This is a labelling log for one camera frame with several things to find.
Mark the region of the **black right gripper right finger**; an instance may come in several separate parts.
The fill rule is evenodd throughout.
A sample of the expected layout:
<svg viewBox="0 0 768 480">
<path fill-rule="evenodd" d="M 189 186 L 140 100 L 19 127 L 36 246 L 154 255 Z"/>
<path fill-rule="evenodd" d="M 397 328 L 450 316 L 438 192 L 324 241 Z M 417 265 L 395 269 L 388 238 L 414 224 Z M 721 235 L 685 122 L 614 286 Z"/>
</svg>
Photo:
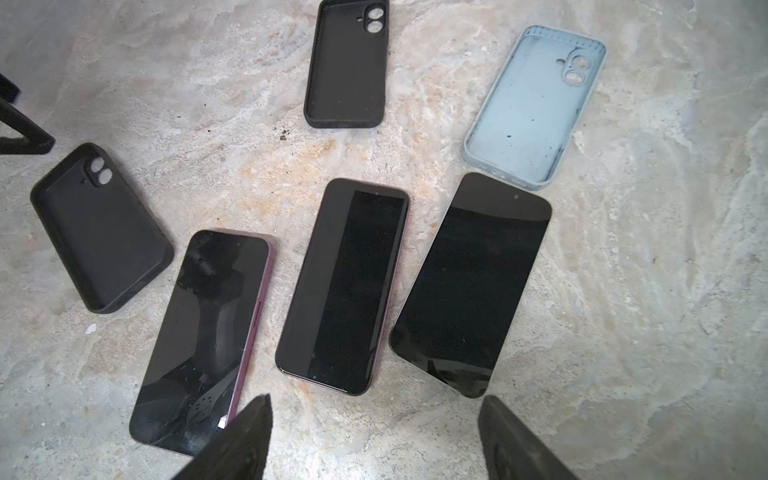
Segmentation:
<svg viewBox="0 0 768 480">
<path fill-rule="evenodd" d="M 489 479 L 578 479 L 498 397 L 483 398 L 478 428 Z"/>
</svg>

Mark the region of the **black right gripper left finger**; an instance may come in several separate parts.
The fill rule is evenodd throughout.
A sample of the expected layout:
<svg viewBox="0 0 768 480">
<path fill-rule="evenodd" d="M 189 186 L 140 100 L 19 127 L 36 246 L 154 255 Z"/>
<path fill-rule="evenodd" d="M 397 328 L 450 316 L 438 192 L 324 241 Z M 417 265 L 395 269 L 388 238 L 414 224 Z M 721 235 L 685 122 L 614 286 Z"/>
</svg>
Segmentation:
<svg viewBox="0 0 768 480">
<path fill-rule="evenodd" d="M 271 397 L 257 396 L 174 479 L 262 479 L 272 427 Z"/>
</svg>

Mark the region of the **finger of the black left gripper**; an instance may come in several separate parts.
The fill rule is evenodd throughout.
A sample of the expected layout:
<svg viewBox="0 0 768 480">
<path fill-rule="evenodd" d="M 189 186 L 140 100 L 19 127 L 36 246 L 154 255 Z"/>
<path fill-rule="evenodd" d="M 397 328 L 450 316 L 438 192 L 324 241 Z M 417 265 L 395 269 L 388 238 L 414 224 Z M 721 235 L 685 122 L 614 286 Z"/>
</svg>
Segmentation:
<svg viewBox="0 0 768 480">
<path fill-rule="evenodd" d="M 55 139 L 40 126 L 21 113 L 13 103 L 20 89 L 7 77 L 1 76 L 1 123 L 20 134 L 20 137 L 1 138 L 2 155 L 43 155 L 49 153 Z"/>
</svg>

